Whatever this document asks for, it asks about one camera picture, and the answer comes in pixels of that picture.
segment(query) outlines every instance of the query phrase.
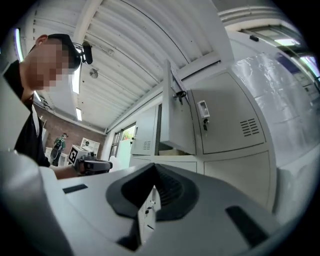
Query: man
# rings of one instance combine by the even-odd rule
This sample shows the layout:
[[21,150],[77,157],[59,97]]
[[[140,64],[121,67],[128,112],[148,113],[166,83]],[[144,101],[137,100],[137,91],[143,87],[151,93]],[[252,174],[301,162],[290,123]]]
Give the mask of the man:
[[66,148],[66,139],[68,135],[66,133],[62,134],[54,141],[54,146],[51,151],[51,159],[53,159],[52,165],[58,166],[59,165],[59,158],[61,156],[62,151]]
[[50,165],[42,145],[42,127],[33,107],[34,91],[54,86],[63,74],[76,70],[81,58],[67,34],[41,35],[25,59],[13,62],[5,79],[22,103],[30,110],[15,149],[32,158],[39,166],[51,168],[57,179],[77,177],[72,165]]

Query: person in background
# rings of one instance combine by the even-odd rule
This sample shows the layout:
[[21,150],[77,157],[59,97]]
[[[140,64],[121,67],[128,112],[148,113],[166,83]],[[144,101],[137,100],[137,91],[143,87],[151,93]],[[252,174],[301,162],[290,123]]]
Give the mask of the person in background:
[[61,156],[62,151],[66,148],[66,139],[68,135],[63,133],[61,136],[55,139],[54,146],[51,151],[51,158],[53,159],[52,165],[58,166],[59,165],[59,158]]

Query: machine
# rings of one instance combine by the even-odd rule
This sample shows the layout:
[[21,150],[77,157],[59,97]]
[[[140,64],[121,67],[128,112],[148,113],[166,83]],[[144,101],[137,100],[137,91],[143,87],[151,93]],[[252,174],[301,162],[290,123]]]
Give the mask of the machine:
[[[19,101],[12,103],[26,116]],[[49,168],[5,150],[12,145],[14,139],[1,148],[0,200],[44,255],[234,255],[259,246],[279,228],[267,209],[217,178],[150,163],[57,180]],[[70,152],[72,164],[77,157]],[[155,229],[142,243],[138,215],[153,187],[159,194]]]
[[95,154],[77,145],[72,145],[68,156],[69,164],[79,172],[79,165],[83,164],[85,175],[107,173],[113,167],[112,162],[97,160]]

